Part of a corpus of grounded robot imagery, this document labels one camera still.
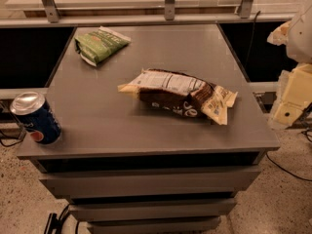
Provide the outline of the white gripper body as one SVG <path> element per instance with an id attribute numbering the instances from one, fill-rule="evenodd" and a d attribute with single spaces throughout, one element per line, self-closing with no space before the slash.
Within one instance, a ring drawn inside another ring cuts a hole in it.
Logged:
<path id="1" fill-rule="evenodd" d="M 276 100 L 270 111 L 270 127 L 290 127 L 312 103 L 312 65 L 300 63 L 283 70 L 277 84 Z"/>

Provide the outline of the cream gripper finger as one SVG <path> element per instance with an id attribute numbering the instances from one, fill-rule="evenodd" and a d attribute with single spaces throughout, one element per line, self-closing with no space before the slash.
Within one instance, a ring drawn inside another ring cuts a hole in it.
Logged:
<path id="1" fill-rule="evenodd" d="M 267 37 L 267 42 L 276 46 L 286 45 L 290 24 L 289 21 L 286 21 L 274 29 Z"/>

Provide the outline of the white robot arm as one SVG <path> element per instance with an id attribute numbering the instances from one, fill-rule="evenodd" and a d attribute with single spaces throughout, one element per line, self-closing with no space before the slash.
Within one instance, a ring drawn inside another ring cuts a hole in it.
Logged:
<path id="1" fill-rule="evenodd" d="M 287 56 L 297 62 L 279 78 L 277 99 L 269 117 L 272 129 L 290 127 L 312 103 L 312 0 L 299 9 L 291 21 L 272 31 L 267 42 L 285 45 Z"/>

